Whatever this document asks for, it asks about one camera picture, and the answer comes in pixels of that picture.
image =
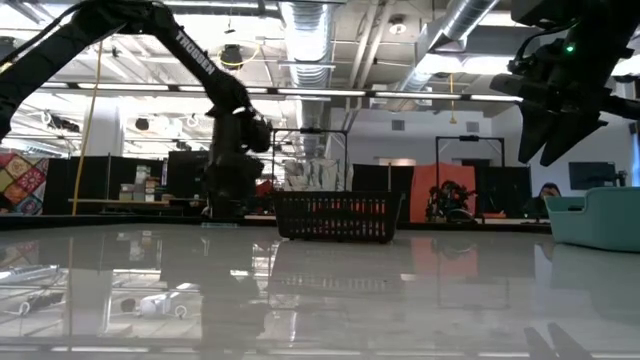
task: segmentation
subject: silver ductwork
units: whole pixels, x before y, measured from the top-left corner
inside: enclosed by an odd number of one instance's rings
[[[292,65],[291,82],[295,87],[326,88],[329,85],[331,69],[321,63],[331,58],[331,24],[333,6],[323,3],[286,2],[280,10],[286,24],[285,42],[290,61],[301,62]],[[299,100],[297,120],[301,128],[319,127],[324,102]],[[310,138],[303,139],[305,154],[312,154],[316,143]]]
[[[439,60],[439,55],[433,53],[453,42],[461,42],[464,48],[467,36],[499,2],[500,0],[451,0],[444,16],[427,25],[420,34],[416,46],[416,58],[419,60],[396,90],[421,91],[431,78],[432,62]]]

